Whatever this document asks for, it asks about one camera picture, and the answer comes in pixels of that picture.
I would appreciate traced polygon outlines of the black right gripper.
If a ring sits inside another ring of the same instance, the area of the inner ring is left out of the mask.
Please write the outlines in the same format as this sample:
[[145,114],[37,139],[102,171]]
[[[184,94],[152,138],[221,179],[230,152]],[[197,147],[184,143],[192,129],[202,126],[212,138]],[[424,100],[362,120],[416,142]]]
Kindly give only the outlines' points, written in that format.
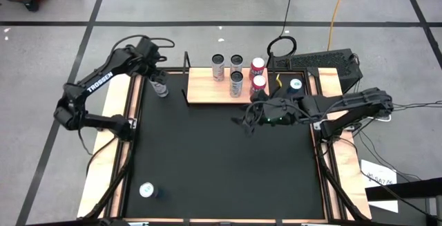
[[270,97],[264,91],[254,93],[251,98],[250,115],[232,117],[235,124],[243,124],[244,133],[252,136],[255,130],[252,124],[292,125],[302,120],[302,111],[294,99]]

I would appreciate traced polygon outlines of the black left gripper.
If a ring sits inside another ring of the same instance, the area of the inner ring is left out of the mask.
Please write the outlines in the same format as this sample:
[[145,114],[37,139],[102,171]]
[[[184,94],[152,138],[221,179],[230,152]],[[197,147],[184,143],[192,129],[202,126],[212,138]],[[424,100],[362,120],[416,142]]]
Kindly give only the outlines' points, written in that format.
[[[150,77],[149,80],[153,83],[156,82],[156,77],[159,77],[161,73],[156,64],[167,60],[167,57],[158,52],[159,48],[160,47],[154,44],[149,37],[141,38],[137,45],[137,52],[142,56],[138,62],[139,68],[137,73],[145,77]],[[163,73],[160,76],[160,83],[166,84],[168,78],[169,75]]]

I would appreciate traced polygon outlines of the silver can black lid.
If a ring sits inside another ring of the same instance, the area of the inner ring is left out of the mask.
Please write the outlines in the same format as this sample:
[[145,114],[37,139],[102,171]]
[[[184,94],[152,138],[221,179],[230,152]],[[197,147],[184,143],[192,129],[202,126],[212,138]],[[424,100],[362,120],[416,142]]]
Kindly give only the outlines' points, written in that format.
[[233,72],[242,72],[242,64],[243,64],[243,58],[241,55],[233,55],[230,59],[230,73]]
[[221,54],[215,54],[211,58],[213,78],[217,82],[224,80],[224,57]]
[[159,97],[166,97],[169,94],[169,90],[166,86],[166,84],[161,84],[159,82],[149,81],[151,86],[153,87],[153,90],[156,92],[156,94]]
[[233,71],[230,74],[230,96],[233,98],[240,97],[242,92],[243,74],[240,71]]

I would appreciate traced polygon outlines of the red can silver lid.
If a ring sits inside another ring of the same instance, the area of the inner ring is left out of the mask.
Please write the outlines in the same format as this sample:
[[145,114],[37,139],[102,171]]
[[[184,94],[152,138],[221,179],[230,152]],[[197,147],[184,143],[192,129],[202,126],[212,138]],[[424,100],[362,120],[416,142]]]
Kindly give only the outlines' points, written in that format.
[[251,88],[250,88],[250,95],[253,95],[259,91],[265,90],[265,87],[267,85],[267,81],[264,76],[262,75],[256,75],[251,80]]
[[252,80],[256,75],[262,75],[265,69],[265,61],[260,57],[256,57],[251,61],[249,69],[249,79]]

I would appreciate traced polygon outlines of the dark blue can white lid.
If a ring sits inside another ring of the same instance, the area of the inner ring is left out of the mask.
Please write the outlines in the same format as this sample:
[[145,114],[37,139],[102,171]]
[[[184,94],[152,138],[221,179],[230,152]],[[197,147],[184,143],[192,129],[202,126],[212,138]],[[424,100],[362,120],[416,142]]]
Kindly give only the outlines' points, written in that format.
[[157,198],[159,192],[158,187],[151,182],[145,182],[139,188],[140,196],[143,198]]

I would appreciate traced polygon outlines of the black table mat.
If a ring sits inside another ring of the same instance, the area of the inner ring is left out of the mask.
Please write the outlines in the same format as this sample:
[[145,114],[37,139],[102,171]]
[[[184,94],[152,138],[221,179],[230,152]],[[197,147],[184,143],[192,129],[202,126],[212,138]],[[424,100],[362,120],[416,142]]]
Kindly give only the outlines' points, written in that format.
[[[318,167],[307,125],[257,126],[252,136],[231,121],[238,105],[187,104],[183,75],[169,94],[143,90],[128,218],[321,219]],[[157,198],[139,188],[151,182]]]

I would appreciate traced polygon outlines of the white printed paper sheet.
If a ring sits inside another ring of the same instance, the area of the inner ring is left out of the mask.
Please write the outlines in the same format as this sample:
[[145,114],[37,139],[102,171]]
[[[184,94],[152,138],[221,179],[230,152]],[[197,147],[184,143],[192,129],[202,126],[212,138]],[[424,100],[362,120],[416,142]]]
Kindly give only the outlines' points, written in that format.
[[[361,171],[367,176],[364,177],[366,188],[379,187],[379,183],[382,185],[395,185],[397,183],[396,172],[379,164],[361,160]],[[369,202],[369,205],[398,213],[397,200],[374,201]]]

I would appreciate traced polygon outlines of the black flat bar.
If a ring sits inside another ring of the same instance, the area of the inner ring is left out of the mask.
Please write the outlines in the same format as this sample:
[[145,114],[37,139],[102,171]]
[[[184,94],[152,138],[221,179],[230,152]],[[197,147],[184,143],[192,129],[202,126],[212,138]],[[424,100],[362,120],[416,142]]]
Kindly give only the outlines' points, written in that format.
[[368,201],[397,200],[393,193],[399,198],[435,198],[442,196],[442,178],[370,187],[365,193]]

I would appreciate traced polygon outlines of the wooden shelf black frame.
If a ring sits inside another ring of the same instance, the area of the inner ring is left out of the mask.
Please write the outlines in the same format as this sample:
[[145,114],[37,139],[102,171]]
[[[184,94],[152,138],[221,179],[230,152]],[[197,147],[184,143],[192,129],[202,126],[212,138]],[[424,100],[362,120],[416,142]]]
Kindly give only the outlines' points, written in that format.
[[[224,58],[224,80],[217,82],[213,78],[212,65],[210,68],[190,67],[188,88],[186,92],[187,102],[190,104],[248,104],[250,103],[251,80],[249,79],[249,67],[242,64],[242,92],[240,97],[233,98],[230,96],[230,59]],[[267,85],[266,94],[269,93],[267,64],[262,73],[265,77]]]

